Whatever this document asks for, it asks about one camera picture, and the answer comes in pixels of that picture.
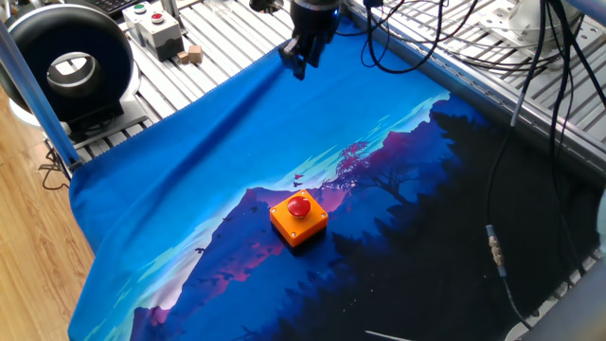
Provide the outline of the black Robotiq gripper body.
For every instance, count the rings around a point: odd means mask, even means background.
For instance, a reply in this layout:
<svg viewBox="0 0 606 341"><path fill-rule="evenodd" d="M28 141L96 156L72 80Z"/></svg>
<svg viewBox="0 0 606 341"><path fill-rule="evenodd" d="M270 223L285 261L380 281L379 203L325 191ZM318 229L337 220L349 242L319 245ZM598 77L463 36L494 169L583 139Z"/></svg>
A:
<svg viewBox="0 0 606 341"><path fill-rule="evenodd" d="M292 0L293 36L330 43L340 23L340 7L340 0Z"/></svg>

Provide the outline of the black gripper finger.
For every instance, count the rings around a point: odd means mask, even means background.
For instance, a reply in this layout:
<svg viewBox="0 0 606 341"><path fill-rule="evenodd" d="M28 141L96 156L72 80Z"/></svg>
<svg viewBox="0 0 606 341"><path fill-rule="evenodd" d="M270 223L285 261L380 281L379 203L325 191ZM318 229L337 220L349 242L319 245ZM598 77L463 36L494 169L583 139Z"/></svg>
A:
<svg viewBox="0 0 606 341"><path fill-rule="evenodd" d="M303 80L306 73L306 47L298 37L293 37L278 48L283 64L292 70L293 75Z"/></svg>
<svg viewBox="0 0 606 341"><path fill-rule="evenodd" d="M315 36L310 44L310 51L307 58L307 63L312 67L318 67L321 54L325 49L326 42L323 37Z"/></svg>

